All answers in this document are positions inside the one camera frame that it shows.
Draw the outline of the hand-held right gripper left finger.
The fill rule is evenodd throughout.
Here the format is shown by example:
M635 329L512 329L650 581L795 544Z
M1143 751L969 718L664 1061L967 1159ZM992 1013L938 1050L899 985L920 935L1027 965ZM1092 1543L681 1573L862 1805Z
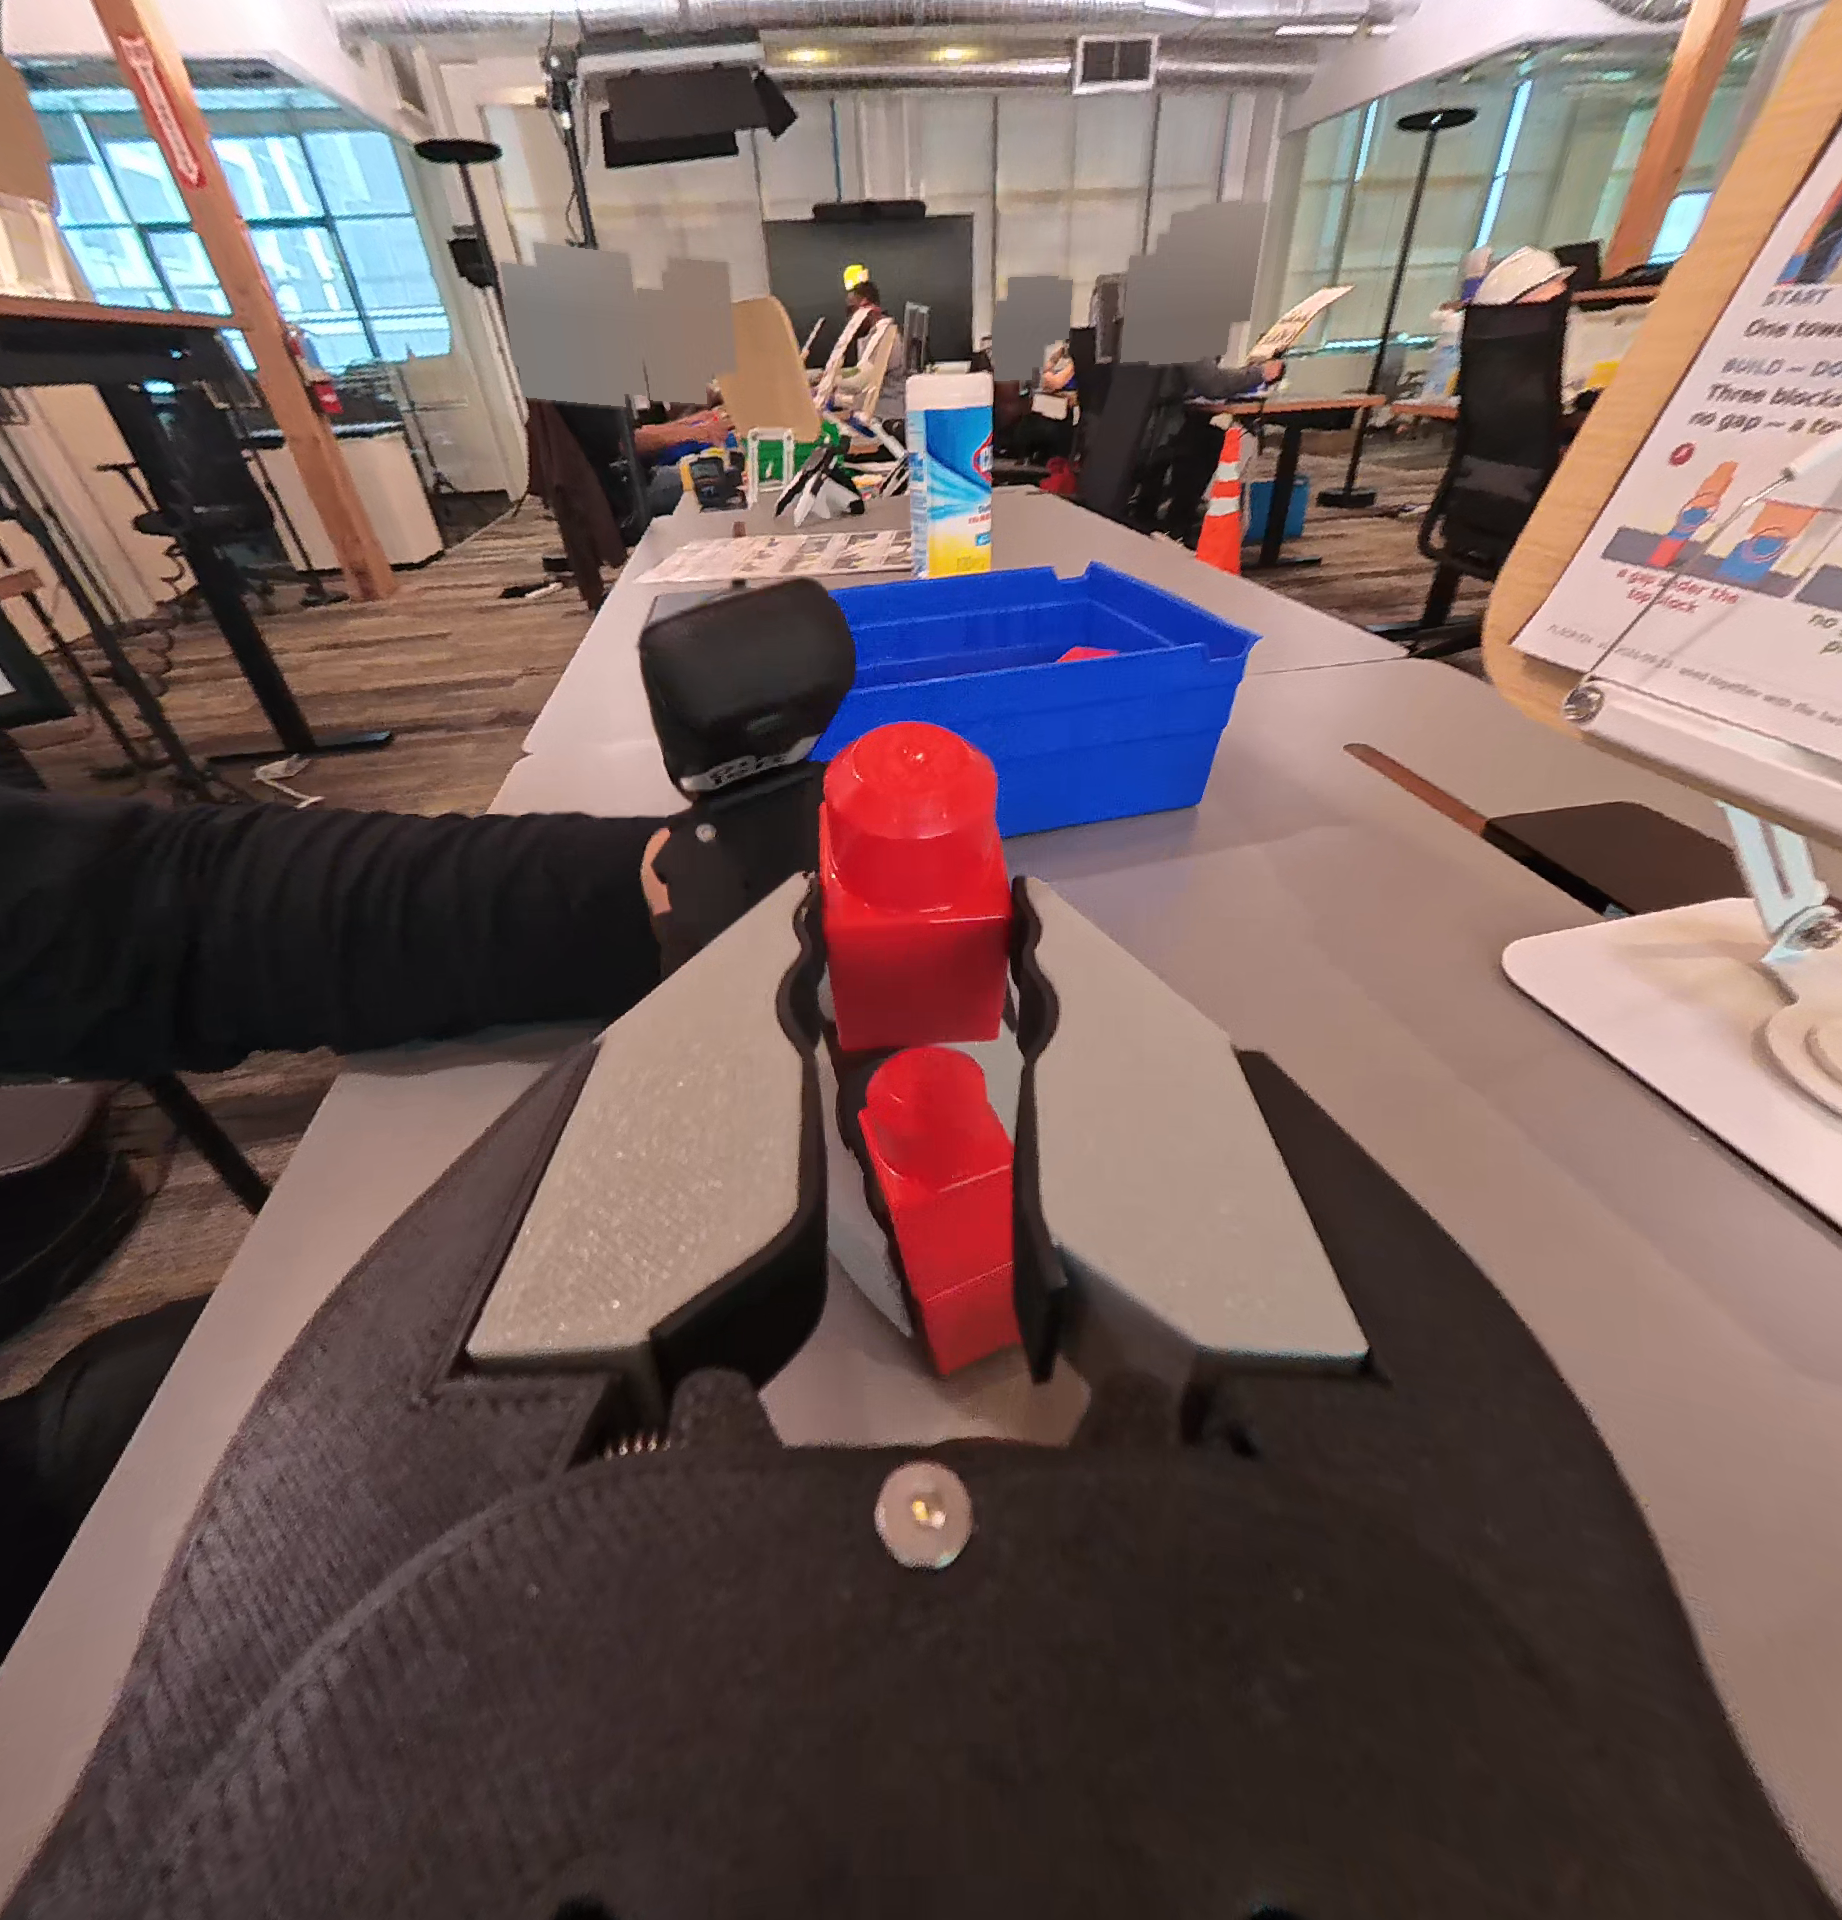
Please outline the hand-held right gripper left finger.
M819 911L793 877L600 1039L468 1336L497 1380L765 1389L828 1305Z

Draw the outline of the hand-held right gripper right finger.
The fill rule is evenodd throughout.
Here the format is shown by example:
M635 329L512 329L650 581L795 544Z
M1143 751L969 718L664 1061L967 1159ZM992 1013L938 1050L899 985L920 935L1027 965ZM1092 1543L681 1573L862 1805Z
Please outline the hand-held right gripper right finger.
M1033 1380L1353 1374L1372 1343L1228 1032L1013 884L1013 1305Z

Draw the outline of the blue plastic bin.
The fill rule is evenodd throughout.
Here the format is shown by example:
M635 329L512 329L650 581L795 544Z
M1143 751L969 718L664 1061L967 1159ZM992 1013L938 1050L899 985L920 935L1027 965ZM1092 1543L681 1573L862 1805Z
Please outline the blue plastic bin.
M958 733L999 773L999 826L1027 838L1201 804L1260 635L1090 564L838 592L856 676L819 741L838 758L898 723ZM1078 643L1120 660L1056 664Z

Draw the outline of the person's left forearm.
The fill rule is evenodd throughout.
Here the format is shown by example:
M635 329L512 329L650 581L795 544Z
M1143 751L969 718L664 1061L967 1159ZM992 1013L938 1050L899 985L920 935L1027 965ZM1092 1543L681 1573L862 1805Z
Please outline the person's left forearm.
M0 1081L605 1026L660 982L662 832L0 785Z

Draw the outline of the printed paper sheet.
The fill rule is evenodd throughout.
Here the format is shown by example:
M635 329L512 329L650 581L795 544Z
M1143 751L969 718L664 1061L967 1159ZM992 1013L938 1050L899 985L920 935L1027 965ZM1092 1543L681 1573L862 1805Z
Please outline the printed paper sheet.
M765 584L788 578L879 581L909 578L906 531L815 531L690 539L642 576L645 584Z

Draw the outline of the blue white wipes canister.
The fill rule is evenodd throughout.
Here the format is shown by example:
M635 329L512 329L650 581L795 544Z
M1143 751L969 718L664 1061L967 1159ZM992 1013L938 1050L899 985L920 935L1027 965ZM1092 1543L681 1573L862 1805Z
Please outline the blue white wipes canister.
M906 381L910 566L916 581L986 574L995 559L995 380L989 371Z

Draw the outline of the wooden document stand white base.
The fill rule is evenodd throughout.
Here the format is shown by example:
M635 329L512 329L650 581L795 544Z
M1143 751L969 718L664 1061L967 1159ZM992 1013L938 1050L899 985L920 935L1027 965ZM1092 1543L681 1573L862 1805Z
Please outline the wooden document stand white base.
M1484 667L1521 712L1717 804L1746 894L1534 936L1503 968L1779 1188L1842 1229L1842 763L1575 674L1516 646L1666 401L1842 126L1842 1L1828 5L1668 275L1484 620Z

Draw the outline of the orange traffic cone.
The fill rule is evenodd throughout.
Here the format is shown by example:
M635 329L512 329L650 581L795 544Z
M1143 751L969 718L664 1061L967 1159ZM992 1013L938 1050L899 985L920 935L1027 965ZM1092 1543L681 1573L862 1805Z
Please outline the orange traffic cone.
M1251 435L1238 418L1224 420L1224 447L1209 483L1195 559L1229 578L1242 571L1249 460Z

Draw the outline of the black standing desk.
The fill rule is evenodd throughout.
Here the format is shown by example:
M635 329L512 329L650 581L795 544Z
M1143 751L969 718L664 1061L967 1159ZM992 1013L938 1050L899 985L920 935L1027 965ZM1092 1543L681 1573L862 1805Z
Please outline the black standing desk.
M241 376L215 318L0 294L0 397L91 387L117 429L151 500L145 533L180 554L203 607L251 687L270 750L233 763L377 751L394 733L316 733L244 599L233 550L277 531L274 504L230 406ZM0 456L0 505L50 559L47 525Z

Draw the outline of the laminated instruction sheet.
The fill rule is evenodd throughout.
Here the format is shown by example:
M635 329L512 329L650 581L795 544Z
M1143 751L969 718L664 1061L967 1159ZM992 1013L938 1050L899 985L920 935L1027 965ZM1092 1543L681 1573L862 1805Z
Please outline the laminated instruction sheet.
M1516 646L1842 763L1842 126Z

